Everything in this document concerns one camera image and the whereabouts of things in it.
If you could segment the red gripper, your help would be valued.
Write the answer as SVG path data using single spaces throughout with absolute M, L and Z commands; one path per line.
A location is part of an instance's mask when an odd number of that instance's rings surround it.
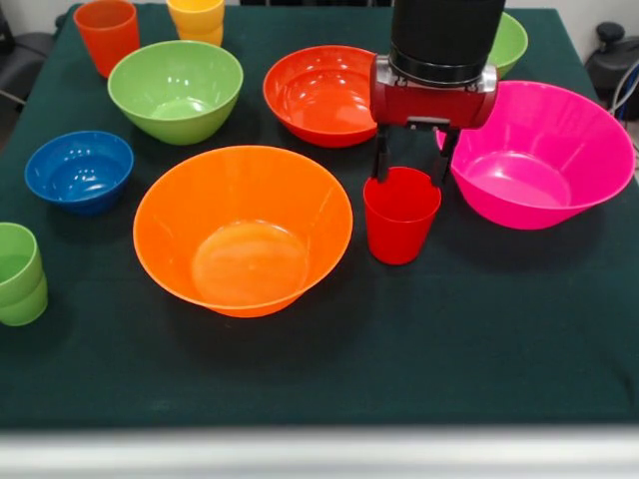
M 498 72 L 486 65 L 478 79 L 459 87 L 435 88 L 397 75 L 388 64 L 370 68 L 369 107 L 379 125 L 374 144 L 371 177 L 386 181 L 390 165 L 390 126 L 448 128 L 434 160 L 432 181 L 441 188 L 448 176 L 460 131 L 478 129 L 488 120 L 496 102 Z

